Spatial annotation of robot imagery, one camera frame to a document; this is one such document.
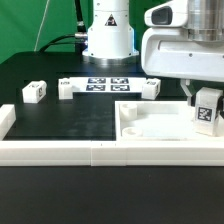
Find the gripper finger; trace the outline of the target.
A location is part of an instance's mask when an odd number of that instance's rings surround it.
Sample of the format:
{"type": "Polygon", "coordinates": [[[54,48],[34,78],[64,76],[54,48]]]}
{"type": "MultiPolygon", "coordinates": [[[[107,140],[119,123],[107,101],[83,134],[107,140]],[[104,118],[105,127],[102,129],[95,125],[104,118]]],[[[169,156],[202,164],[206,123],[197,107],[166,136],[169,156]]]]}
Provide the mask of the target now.
{"type": "Polygon", "coordinates": [[[217,111],[220,112],[220,116],[224,119],[224,96],[221,96],[217,102],[217,111]]]}

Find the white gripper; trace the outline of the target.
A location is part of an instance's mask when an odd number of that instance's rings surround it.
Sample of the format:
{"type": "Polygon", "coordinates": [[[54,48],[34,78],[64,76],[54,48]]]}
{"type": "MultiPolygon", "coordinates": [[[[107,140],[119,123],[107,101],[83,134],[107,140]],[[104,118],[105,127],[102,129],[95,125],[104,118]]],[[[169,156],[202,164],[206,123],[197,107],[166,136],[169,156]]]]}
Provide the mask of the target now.
{"type": "Polygon", "coordinates": [[[192,80],[224,82],[224,0],[169,0],[145,12],[141,66],[148,75],[180,78],[189,106],[192,80]]]}

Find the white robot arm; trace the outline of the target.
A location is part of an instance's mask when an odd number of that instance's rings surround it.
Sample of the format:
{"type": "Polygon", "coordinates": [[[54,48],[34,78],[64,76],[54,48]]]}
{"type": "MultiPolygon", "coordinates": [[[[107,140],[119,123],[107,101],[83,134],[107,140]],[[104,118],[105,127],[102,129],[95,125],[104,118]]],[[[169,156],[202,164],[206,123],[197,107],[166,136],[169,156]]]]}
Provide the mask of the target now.
{"type": "Polygon", "coordinates": [[[192,80],[224,83],[224,0],[169,0],[147,10],[141,49],[134,48],[129,0],[93,0],[86,61],[108,65],[141,58],[150,76],[179,78],[200,116],[204,105],[188,90],[192,80]]]}

